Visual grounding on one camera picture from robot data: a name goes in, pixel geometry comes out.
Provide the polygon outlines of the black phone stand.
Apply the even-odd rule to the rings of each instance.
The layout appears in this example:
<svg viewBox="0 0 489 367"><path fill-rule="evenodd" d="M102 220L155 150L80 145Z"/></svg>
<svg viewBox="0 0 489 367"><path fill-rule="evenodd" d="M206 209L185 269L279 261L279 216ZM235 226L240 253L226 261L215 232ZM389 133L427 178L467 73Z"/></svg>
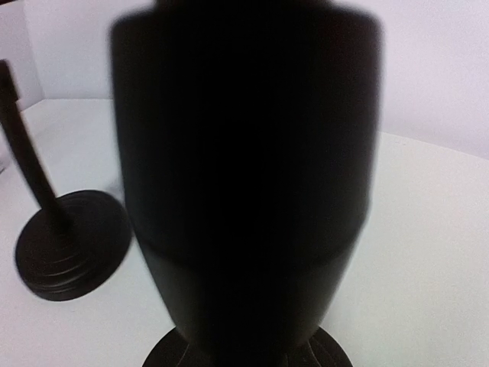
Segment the black phone stand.
<svg viewBox="0 0 489 367"><path fill-rule="evenodd" d="M350 365L320 323L368 214L381 23L158 1L110 41L125 205L174 323L147 364Z"/></svg>
<svg viewBox="0 0 489 367"><path fill-rule="evenodd" d="M56 196L34 150L7 60L1 61L1 124L40 209L21 230L15 264L25 286L41 299L64 302L107 281L122 263L132 232L122 204L99 190Z"/></svg>

